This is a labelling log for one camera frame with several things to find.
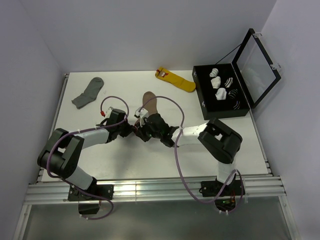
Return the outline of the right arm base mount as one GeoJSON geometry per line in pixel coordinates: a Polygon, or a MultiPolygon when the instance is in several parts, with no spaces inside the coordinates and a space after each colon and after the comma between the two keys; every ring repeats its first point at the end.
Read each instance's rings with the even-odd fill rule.
{"type": "MultiPolygon", "coordinates": [[[[203,197],[215,197],[221,190],[223,184],[217,180],[201,181],[199,192],[203,197]]],[[[226,185],[219,195],[220,197],[231,197],[245,195],[246,191],[242,187],[240,180],[234,180],[230,185],[226,185]]]]}

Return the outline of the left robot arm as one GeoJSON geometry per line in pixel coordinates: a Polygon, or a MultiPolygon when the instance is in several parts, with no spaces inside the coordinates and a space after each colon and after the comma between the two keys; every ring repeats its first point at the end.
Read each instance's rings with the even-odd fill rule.
{"type": "Polygon", "coordinates": [[[67,130],[57,128],[40,152],[38,166],[78,187],[79,194],[86,200],[102,197],[107,190],[103,190],[93,176],[78,167],[81,151],[95,145],[108,144],[118,136],[127,137],[133,128],[126,117],[123,110],[110,107],[106,118],[93,131],[68,135],[67,130]]]}

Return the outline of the tan sock with red cuff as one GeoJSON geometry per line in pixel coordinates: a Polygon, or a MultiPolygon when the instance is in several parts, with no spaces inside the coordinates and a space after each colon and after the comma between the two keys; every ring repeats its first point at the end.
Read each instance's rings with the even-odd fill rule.
{"type": "Polygon", "coordinates": [[[145,108],[149,112],[149,117],[147,118],[147,120],[145,120],[144,127],[146,127],[147,125],[154,125],[157,122],[159,118],[157,109],[157,98],[153,92],[147,91],[144,93],[142,97],[142,106],[138,108],[145,108]]]}

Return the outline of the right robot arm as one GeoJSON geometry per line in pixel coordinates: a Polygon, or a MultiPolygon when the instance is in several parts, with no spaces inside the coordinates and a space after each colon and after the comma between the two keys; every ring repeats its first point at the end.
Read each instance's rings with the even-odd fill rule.
{"type": "Polygon", "coordinates": [[[235,156],[240,150],[243,138],[217,118],[207,123],[190,126],[170,126],[159,113],[135,113],[135,135],[144,142],[159,139],[169,148],[202,144],[218,162],[216,189],[222,195],[229,194],[236,175],[235,156]]]}

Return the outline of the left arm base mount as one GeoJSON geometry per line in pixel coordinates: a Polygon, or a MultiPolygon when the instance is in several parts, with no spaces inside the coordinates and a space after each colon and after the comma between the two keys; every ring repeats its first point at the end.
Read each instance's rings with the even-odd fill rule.
{"type": "Polygon", "coordinates": [[[113,199],[114,186],[112,184],[96,185],[87,190],[69,188],[68,202],[78,202],[78,212],[81,215],[93,216],[98,213],[105,199],[113,199]]]}

